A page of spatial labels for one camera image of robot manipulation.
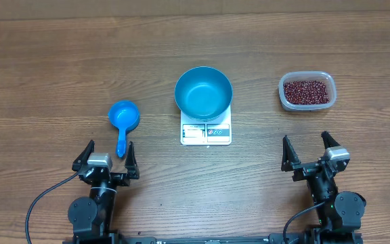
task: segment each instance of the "scoop handle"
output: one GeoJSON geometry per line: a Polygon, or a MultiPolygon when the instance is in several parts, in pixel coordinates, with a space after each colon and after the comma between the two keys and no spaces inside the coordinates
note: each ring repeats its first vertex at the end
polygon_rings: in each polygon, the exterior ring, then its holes
{"type": "Polygon", "coordinates": [[[126,130],[120,129],[118,133],[118,142],[116,143],[116,154],[123,158],[126,154],[126,130]]]}

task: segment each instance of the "kitchen scale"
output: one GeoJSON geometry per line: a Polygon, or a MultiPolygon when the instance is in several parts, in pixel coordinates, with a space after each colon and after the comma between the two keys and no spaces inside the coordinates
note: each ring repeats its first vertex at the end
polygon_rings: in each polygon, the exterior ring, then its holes
{"type": "Polygon", "coordinates": [[[192,119],[181,112],[182,145],[214,146],[231,144],[231,106],[212,121],[192,119]]]}

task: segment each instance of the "red bean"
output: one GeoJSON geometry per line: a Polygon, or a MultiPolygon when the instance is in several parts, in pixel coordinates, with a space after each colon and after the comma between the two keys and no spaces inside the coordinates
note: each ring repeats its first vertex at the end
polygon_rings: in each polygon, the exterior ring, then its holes
{"type": "Polygon", "coordinates": [[[284,84],[285,98],[291,104],[312,105],[329,102],[326,84],[321,81],[292,81],[284,84]]]}

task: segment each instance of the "container of beans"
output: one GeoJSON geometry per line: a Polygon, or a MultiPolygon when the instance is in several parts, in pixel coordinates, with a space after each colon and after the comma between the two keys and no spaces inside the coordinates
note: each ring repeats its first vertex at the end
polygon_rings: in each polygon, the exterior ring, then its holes
{"type": "Polygon", "coordinates": [[[281,78],[279,97],[287,111],[314,111],[332,106],[337,99],[337,89],[328,73],[298,71],[281,78]]]}

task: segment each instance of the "brown tabletop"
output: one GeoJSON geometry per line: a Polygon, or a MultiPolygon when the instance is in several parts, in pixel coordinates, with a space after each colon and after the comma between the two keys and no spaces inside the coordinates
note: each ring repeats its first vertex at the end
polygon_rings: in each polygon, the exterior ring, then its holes
{"type": "MultiPolygon", "coordinates": [[[[306,183],[280,171],[282,137],[308,162],[328,130],[351,153],[339,189],[368,202],[365,242],[390,243],[390,12],[0,22],[0,243],[26,242],[30,203],[72,174],[90,139],[124,170],[107,116],[119,100],[141,112],[128,135],[141,178],[119,189],[112,224],[124,235],[281,232],[311,205],[306,183]],[[195,66],[218,68],[234,86],[230,146],[180,145],[174,86],[195,66]],[[297,70],[333,76],[331,109],[282,109],[278,82],[297,70]]],[[[69,239],[68,206],[88,194],[73,180],[40,200],[33,243],[69,239]]],[[[311,213],[290,231],[316,222],[311,213]]]]}

